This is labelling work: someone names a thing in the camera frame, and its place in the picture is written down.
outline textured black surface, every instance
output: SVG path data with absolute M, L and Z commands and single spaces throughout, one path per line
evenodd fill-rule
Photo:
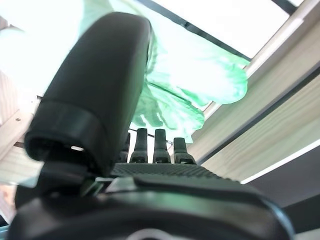
M 297 234 L 320 228 L 319 203 L 320 194 L 284 208 Z
M 202 166 L 171 163 L 117 163 L 111 174 L 114 176 L 158 175 L 194 178 L 220 178 Z

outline wooden beam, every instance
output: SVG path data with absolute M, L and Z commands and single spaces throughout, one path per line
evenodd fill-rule
M 0 126 L 0 161 L 29 127 L 33 114 L 18 110 Z
M 0 181 L 32 188 L 37 184 L 43 164 L 31 159 L 25 149 L 14 146 L 0 161 Z
M 18 109 L 18 91 L 12 80 L 0 70 L 0 126 Z
M 320 76 L 203 166 L 220 176 L 242 181 L 319 140 L 319 93 Z
M 15 194 L 16 186 L 0 184 L 0 214 L 10 224 L 16 214 Z
M 188 152 L 196 160 L 210 153 L 249 124 L 260 112 L 303 80 L 320 61 L 320 22 L 277 65 L 256 80 L 239 102 L 221 106 L 192 138 Z

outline bright sky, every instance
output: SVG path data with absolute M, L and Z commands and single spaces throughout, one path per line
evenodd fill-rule
M 289 17 L 271 0 L 154 0 L 154 2 L 249 58 L 257 54 Z
M 300 6 L 304 0 L 289 0 L 296 7 Z

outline white light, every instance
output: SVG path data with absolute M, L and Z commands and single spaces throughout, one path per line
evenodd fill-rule
M 281 167 L 282 165 L 284 165 L 284 164 L 286 164 L 286 163 L 288 163 L 288 162 L 300 157 L 301 155 L 311 151 L 312 149 L 314 149 L 314 148 L 316 148 L 318 146 L 320 146 L 320 139 L 318 139 L 317 141 L 314 141 L 313 143 L 311 143 L 308 146 L 300 149 L 299 151 L 296 151 L 295 153 L 291 154 L 290 156 L 287 156 L 286 158 L 276 162 L 275 164 L 263 169 L 262 171 L 260 171 L 260 172 L 258 172 L 256 174 L 254 174 L 254 175 L 242 180 L 241 184 L 247 184 L 247 183 L 249 183 L 249 182 L 261 177 L 262 175 L 265 175 L 265 174 L 271 172 L 272 170 L 275 170 L 275 169 Z
M 289 15 L 270 0 L 154 0 L 249 58 Z
M 260 51 L 258 58 L 253 59 L 250 65 L 245 69 L 246 75 L 251 75 L 261 67 L 263 63 L 275 53 L 275 51 L 297 30 L 304 22 L 302 18 L 294 19 L 290 25 L 267 47 L 267 49 Z
M 304 0 L 289 0 L 296 7 L 300 6 Z
M 169 233 L 155 229 L 155 228 L 146 228 L 138 230 L 132 233 L 126 240 L 142 240 L 142 239 L 158 239 L 158 240 L 173 240 L 173 236 Z
M 78 146 L 71 146 L 71 149 L 79 152 L 82 152 L 84 150 L 82 147 L 78 147 Z

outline wooden plank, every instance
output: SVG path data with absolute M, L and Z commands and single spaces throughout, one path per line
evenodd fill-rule
M 204 167 L 245 180 L 320 139 L 320 76 L 223 148 Z
M 275 66 L 320 19 L 319 0 L 304 0 L 245 68 L 249 87 Z
M 9 23 L 6 19 L 4 19 L 2 16 L 0 16 L 0 30 L 6 29 L 9 27 Z
M 14 146 L 0 161 L 0 182 L 34 187 L 43 164 L 31 159 L 23 148 Z
M 18 109 L 18 91 L 12 80 L 0 70 L 0 126 Z
M 0 127 L 0 161 L 27 130 L 33 115 L 18 110 Z
M 295 86 L 320 61 L 320 22 L 277 65 L 249 89 L 239 102 L 221 106 L 192 138 L 188 152 L 196 160 L 248 124 L 262 109 Z

